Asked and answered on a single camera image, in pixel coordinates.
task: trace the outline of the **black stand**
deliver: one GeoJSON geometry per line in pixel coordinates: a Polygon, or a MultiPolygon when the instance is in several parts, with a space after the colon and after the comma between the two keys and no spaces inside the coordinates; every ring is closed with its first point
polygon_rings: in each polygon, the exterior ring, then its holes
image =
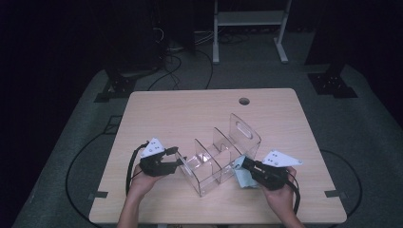
{"type": "Polygon", "coordinates": [[[333,95],[335,98],[356,98],[353,89],[340,77],[345,66],[344,56],[340,54],[324,73],[309,73],[308,77],[319,95],[333,95]]]}
{"type": "Polygon", "coordinates": [[[102,93],[98,93],[95,103],[107,103],[109,99],[128,98],[134,91],[137,78],[124,77],[116,67],[107,66],[106,74],[109,80],[107,81],[102,93]]]}

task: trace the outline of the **hand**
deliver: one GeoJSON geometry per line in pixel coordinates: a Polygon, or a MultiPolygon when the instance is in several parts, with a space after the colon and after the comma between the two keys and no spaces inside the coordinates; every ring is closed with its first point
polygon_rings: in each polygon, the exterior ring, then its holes
{"type": "MultiPolygon", "coordinates": [[[[288,175],[288,181],[294,182],[297,170],[293,167],[287,167],[287,171],[292,175],[288,175]]],[[[261,189],[267,203],[286,227],[303,227],[293,210],[294,191],[290,186],[285,184],[281,189],[274,191],[264,186],[261,189]]]]}
{"type": "Polygon", "coordinates": [[[134,168],[134,177],[125,200],[124,208],[119,217],[118,228],[137,227],[139,221],[139,205],[145,194],[149,192],[157,180],[163,178],[146,175],[139,165],[134,168]]]}
{"type": "Polygon", "coordinates": [[[133,172],[133,178],[131,180],[130,189],[127,193],[128,197],[142,200],[147,192],[149,192],[154,186],[155,182],[165,176],[151,177],[146,175],[140,165],[136,165],[133,172]]]}

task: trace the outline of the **gray carpet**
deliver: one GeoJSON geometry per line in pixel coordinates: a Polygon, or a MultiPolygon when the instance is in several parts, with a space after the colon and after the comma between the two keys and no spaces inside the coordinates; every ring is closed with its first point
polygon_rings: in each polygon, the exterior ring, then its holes
{"type": "MultiPolygon", "coordinates": [[[[335,99],[331,95],[316,94],[307,73],[323,72],[327,66],[304,65],[314,37],[312,32],[285,33],[283,45],[290,61],[287,65],[280,62],[273,37],[272,33],[255,34],[237,45],[221,45],[221,63],[213,66],[208,89],[294,89],[319,148],[342,156],[354,168],[362,183],[362,202],[338,227],[400,227],[403,224],[403,204],[400,200],[403,193],[401,127],[373,94],[365,78],[350,66],[343,69],[341,77],[354,89],[358,98],[335,99]]],[[[198,49],[211,57],[211,44],[198,49]]],[[[205,89],[211,72],[209,59],[200,52],[181,52],[174,56],[181,59],[181,67],[173,76],[162,78],[150,89],[205,89]]],[[[179,63],[174,57],[167,57],[166,61],[168,70],[179,63]]],[[[148,90],[165,73],[162,69],[140,79],[135,90],[148,90]]],[[[119,120],[119,117],[111,117],[123,115],[127,102],[127,99],[110,99],[107,103],[94,103],[106,82],[103,70],[94,75],[14,227],[94,227],[71,206],[65,187],[70,168],[70,198],[77,209],[87,216],[114,141],[114,129],[110,130],[112,134],[102,133],[109,120],[114,123],[119,120]]],[[[350,213],[361,195],[354,172],[341,158],[331,153],[324,152],[323,157],[336,189],[341,193],[346,212],[350,213]]],[[[307,226],[329,227],[325,224],[307,226]]],[[[103,227],[115,227],[115,224],[103,227]]]]}

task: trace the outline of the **black cable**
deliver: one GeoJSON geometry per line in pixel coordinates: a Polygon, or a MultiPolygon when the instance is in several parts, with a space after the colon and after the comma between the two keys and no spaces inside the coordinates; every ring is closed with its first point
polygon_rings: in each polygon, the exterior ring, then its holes
{"type": "MultiPolygon", "coordinates": [[[[179,57],[177,57],[177,56],[167,55],[166,57],[168,57],[168,56],[170,56],[171,58],[172,58],[172,57],[178,58],[179,61],[182,62],[181,58],[179,58],[179,57]]],[[[168,68],[166,67],[166,65],[164,66],[164,69],[165,69],[166,72],[168,72],[168,73],[171,75],[171,79],[172,79],[172,81],[174,81],[174,83],[175,83],[174,86],[172,86],[172,90],[174,90],[175,87],[177,88],[177,90],[180,90],[178,84],[181,82],[181,79],[180,79],[178,76],[176,76],[176,75],[174,74],[174,71],[168,70],[168,68]]]]}
{"type": "Polygon", "coordinates": [[[355,207],[347,214],[347,219],[348,219],[350,216],[353,215],[353,213],[356,211],[356,209],[359,207],[359,205],[360,205],[361,202],[362,202],[362,192],[363,192],[363,191],[362,191],[361,179],[360,179],[360,177],[358,176],[358,174],[357,174],[357,172],[355,171],[355,169],[353,168],[353,166],[352,166],[346,159],[344,159],[343,157],[341,157],[340,155],[338,155],[337,153],[335,153],[335,152],[333,152],[333,151],[326,150],[326,149],[319,149],[319,150],[320,150],[320,152],[324,152],[324,153],[331,154],[331,155],[333,155],[333,156],[338,157],[340,160],[344,161],[344,162],[349,166],[349,168],[352,170],[353,174],[355,175],[356,181],[357,181],[357,183],[358,183],[358,188],[359,188],[359,196],[358,196],[358,200],[357,200],[357,202],[356,202],[356,204],[355,204],[355,207]]]}
{"type": "Polygon", "coordinates": [[[296,194],[296,202],[294,203],[294,213],[297,214],[298,212],[298,208],[299,208],[299,203],[301,200],[301,195],[299,193],[299,189],[293,184],[291,183],[289,180],[285,180],[285,183],[291,187],[291,189],[293,189],[294,193],[296,194]]]}
{"type": "Polygon", "coordinates": [[[131,155],[130,162],[128,163],[127,174],[126,174],[126,183],[125,183],[125,193],[126,193],[126,195],[128,194],[128,190],[130,189],[131,179],[134,178],[134,176],[133,177],[131,176],[131,173],[133,172],[133,163],[136,160],[136,157],[137,157],[137,154],[139,153],[139,150],[142,149],[142,148],[146,148],[148,146],[148,143],[149,143],[149,141],[147,141],[144,144],[141,144],[139,147],[137,147],[137,149],[135,149],[133,151],[133,154],[131,155]]]}
{"type": "Polygon", "coordinates": [[[287,173],[288,173],[288,175],[290,175],[291,177],[293,177],[294,181],[296,182],[297,189],[299,189],[299,184],[298,184],[298,181],[297,181],[296,177],[295,177],[294,175],[290,174],[289,172],[287,172],[287,173]]]}
{"type": "Polygon", "coordinates": [[[195,46],[201,46],[201,45],[211,45],[211,43],[213,42],[213,31],[205,31],[205,32],[201,32],[199,34],[195,34],[196,35],[203,35],[204,33],[207,33],[207,35],[204,35],[202,38],[198,39],[196,38],[195,41],[195,46]]]}
{"type": "Polygon", "coordinates": [[[74,210],[83,218],[85,219],[87,222],[91,223],[92,225],[94,225],[95,227],[100,227],[102,228],[102,226],[93,223],[91,220],[89,220],[89,218],[87,216],[85,216],[78,208],[77,206],[74,204],[73,200],[71,199],[70,193],[68,192],[68,176],[70,174],[70,170],[71,167],[73,166],[73,164],[75,163],[75,161],[77,160],[77,158],[81,155],[81,153],[83,153],[83,151],[92,143],[94,142],[96,139],[98,139],[100,136],[104,135],[105,132],[102,132],[98,135],[96,135],[94,138],[92,138],[89,142],[86,143],[86,145],[81,148],[81,150],[74,156],[74,159],[71,161],[70,166],[68,167],[68,171],[66,174],[66,180],[65,180],[65,190],[66,190],[66,194],[67,194],[67,199],[69,201],[69,203],[71,204],[71,206],[74,208],[74,210]]]}
{"type": "Polygon", "coordinates": [[[108,133],[108,130],[110,130],[110,129],[114,128],[114,127],[119,127],[118,124],[115,124],[115,125],[112,125],[112,124],[111,124],[111,118],[113,118],[113,117],[116,117],[116,116],[111,116],[110,119],[109,119],[109,122],[108,122],[108,125],[110,125],[110,127],[107,127],[107,126],[106,126],[105,129],[104,129],[104,131],[103,131],[102,133],[99,133],[99,134],[96,135],[94,138],[92,138],[89,142],[87,142],[87,143],[80,149],[80,151],[74,156],[73,160],[71,161],[70,165],[68,166],[68,170],[67,170],[67,174],[66,174],[66,179],[65,179],[65,191],[66,191],[67,199],[68,199],[68,202],[70,203],[70,205],[71,205],[71,206],[73,207],[73,209],[77,212],[77,214],[80,215],[80,217],[82,217],[84,220],[86,220],[87,222],[89,222],[90,224],[92,224],[93,226],[98,227],[98,228],[102,228],[102,226],[100,226],[100,225],[98,225],[98,224],[92,222],[91,220],[89,220],[89,218],[88,218],[86,215],[84,215],[84,214],[77,208],[77,206],[74,204],[74,202],[73,202],[73,200],[72,200],[72,198],[71,198],[71,195],[70,195],[70,193],[68,192],[68,178],[69,178],[70,171],[71,171],[71,168],[72,168],[73,164],[75,163],[75,161],[77,160],[77,158],[83,153],[83,151],[84,151],[92,142],[94,142],[95,140],[97,140],[100,136],[102,136],[102,135],[111,135],[110,133],[108,133]]]}
{"type": "Polygon", "coordinates": [[[179,67],[181,67],[181,65],[182,65],[182,60],[181,60],[181,58],[179,58],[179,57],[177,57],[177,56],[174,56],[174,55],[172,55],[171,57],[174,57],[174,58],[176,58],[177,60],[179,60],[179,64],[174,68],[174,70],[167,72],[166,74],[164,74],[163,76],[161,76],[160,78],[158,78],[156,81],[154,81],[154,83],[152,83],[152,84],[148,87],[148,90],[147,90],[147,91],[150,91],[151,87],[154,86],[156,83],[158,83],[162,78],[164,78],[164,77],[170,75],[171,73],[173,73],[173,72],[175,72],[176,70],[178,70],[179,67]]]}
{"type": "Polygon", "coordinates": [[[210,86],[211,79],[213,78],[213,61],[211,60],[210,56],[208,56],[208,54],[202,52],[201,50],[196,50],[196,51],[199,52],[199,53],[201,53],[201,54],[203,54],[203,55],[205,55],[205,57],[207,57],[207,59],[208,59],[208,62],[210,63],[210,69],[211,69],[211,71],[210,71],[210,77],[209,77],[209,79],[208,79],[207,85],[206,85],[205,88],[204,88],[204,89],[207,89],[208,86],[210,86]]]}

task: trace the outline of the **clear plastic box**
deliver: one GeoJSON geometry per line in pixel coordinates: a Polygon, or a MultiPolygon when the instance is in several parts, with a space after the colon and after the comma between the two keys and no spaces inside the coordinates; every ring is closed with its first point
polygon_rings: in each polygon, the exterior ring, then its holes
{"type": "Polygon", "coordinates": [[[260,141],[258,133],[232,113],[228,137],[214,127],[213,144],[204,147],[195,139],[194,157],[186,159],[179,152],[176,157],[183,162],[181,170],[186,178],[203,197],[234,175],[232,164],[239,156],[254,159],[260,141]]]}

